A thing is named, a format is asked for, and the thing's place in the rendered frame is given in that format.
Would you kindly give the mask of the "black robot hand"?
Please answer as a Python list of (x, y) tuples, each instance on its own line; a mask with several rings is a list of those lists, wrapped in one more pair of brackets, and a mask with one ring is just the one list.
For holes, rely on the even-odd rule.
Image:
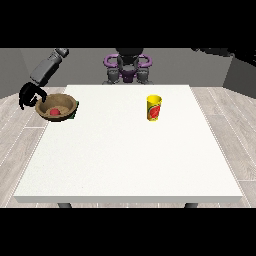
[(193, 48), (193, 51), (201, 51), (206, 54), (218, 55), (222, 57), (235, 57), (238, 60), (256, 66), (256, 50), (243, 50), (234, 48)]
[(39, 86), (28, 82), (22, 86), (19, 92), (19, 106), (24, 109), (25, 106), (34, 107), (37, 103), (37, 97), (39, 95), (42, 98), (42, 102), (45, 102), (47, 93)]

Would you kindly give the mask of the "brown wooden bowl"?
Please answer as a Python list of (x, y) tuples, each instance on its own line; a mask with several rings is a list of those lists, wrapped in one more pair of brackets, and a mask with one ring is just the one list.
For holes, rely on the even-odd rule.
[[(51, 116), (50, 111), (59, 109), (60, 115)], [(36, 112), (45, 120), (51, 122), (61, 122), (69, 119), (76, 108), (76, 100), (67, 94), (49, 94), (45, 100), (38, 100), (35, 105)]]

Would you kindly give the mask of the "green square pad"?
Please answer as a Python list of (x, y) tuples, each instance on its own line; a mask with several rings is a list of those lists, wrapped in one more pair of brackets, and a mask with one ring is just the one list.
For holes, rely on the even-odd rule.
[(74, 119), (75, 118), (78, 106), (79, 106), (79, 101), (76, 101), (76, 108), (75, 108), (74, 112), (72, 113), (72, 115), (69, 117), (69, 119)]

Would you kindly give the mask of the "yellow cup with melon print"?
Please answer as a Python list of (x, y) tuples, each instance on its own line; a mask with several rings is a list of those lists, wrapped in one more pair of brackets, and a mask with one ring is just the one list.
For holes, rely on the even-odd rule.
[(147, 97), (147, 119), (157, 121), (161, 109), (162, 98), (158, 95), (149, 95)]

